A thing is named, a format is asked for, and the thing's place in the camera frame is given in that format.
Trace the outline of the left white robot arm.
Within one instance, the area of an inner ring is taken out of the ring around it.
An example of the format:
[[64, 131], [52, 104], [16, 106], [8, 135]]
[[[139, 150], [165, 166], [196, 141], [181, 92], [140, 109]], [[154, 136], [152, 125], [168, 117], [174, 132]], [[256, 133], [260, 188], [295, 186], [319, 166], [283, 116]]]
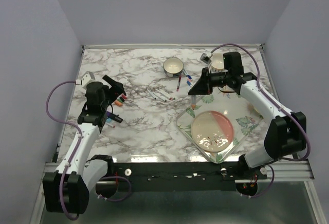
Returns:
[[125, 93], [122, 83], [107, 75], [103, 80], [104, 83], [96, 81], [88, 72], [73, 82], [85, 89], [86, 102], [77, 123], [65, 121], [64, 124], [77, 131], [62, 162], [54, 172], [45, 173], [42, 180], [47, 211], [64, 213], [70, 220], [77, 220], [86, 211], [90, 192], [100, 179], [119, 178], [111, 156], [88, 158], [106, 123], [108, 107]]

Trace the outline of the white pen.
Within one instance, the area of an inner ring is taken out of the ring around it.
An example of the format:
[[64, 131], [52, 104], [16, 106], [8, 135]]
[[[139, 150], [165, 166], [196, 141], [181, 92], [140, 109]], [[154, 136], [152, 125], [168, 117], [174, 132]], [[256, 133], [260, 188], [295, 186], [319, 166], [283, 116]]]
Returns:
[[148, 90], [148, 89], [146, 89], [147, 90], [147, 92], [151, 95], [151, 97], [153, 98], [153, 99], [157, 99], [157, 97], [156, 97], [156, 95], [154, 95], [150, 90]]

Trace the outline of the black capped white marker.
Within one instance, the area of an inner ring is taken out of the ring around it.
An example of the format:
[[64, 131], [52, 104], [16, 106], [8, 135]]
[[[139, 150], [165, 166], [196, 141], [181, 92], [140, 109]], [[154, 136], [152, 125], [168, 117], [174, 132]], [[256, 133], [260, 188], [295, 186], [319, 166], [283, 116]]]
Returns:
[[163, 96], [158, 90], [156, 90], [155, 93], [161, 100], [163, 100], [164, 102], [167, 101], [166, 97]]

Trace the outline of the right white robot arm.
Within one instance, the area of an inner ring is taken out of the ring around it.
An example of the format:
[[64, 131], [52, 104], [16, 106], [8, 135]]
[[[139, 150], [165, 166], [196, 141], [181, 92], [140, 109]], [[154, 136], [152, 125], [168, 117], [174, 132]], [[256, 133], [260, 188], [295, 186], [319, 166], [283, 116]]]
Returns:
[[245, 72], [239, 52], [223, 55], [224, 71], [211, 73], [207, 67], [201, 77], [189, 90], [190, 96], [210, 95], [215, 87], [228, 86], [236, 94], [250, 102], [261, 114], [269, 128], [263, 145], [239, 157], [237, 174], [244, 179], [255, 173], [255, 168], [287, 159], [287, 155], [303, 150], [310, 152], [306, 134], [306, 116], [302, 112], [293, 112], [282, 105], [265, 90], [259, 81], [259, 75]]

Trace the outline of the orange highlighter clear cap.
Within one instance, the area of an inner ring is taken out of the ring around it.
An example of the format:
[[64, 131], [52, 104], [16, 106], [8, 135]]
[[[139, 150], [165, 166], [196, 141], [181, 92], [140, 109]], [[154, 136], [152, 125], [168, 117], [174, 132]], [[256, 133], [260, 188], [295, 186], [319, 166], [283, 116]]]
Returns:
[[192, 95], [191, 96], [191, 108], [194, 110], [196, 108], [196, 102], [197, 102], [197, 96]]

